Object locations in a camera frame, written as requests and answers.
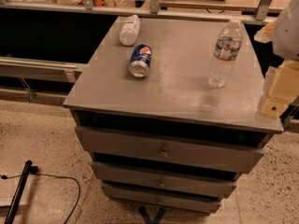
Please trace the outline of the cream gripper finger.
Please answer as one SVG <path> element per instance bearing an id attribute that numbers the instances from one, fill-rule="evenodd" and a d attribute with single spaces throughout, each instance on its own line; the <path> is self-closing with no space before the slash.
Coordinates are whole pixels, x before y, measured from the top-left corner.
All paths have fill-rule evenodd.
<path id="1" fill-rule="evenodd" d="M 299 62 L 286 60 L 265 74 L 260 113 L 270 119 L 280 117 L 299 96 Z"/>
<path id="2" fill-rule="evenodd" d="M 275 30 L 276 23 L 274 21 L 266 24 L 261 30 L 259 30 L 255 36 L 254 40 L 260 43 L 268 43 L 272 41 L 272 36 Z"/>

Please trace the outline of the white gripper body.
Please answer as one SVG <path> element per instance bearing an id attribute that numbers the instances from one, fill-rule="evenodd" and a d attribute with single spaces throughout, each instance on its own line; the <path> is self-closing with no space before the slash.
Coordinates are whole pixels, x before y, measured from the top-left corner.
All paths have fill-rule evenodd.
<path id="1" fill-rule="evenodd" d="M 272 43 L 277 56 L 285 60 L 299 60 L 299 0 L 291 0 L 279 14 Z"/>

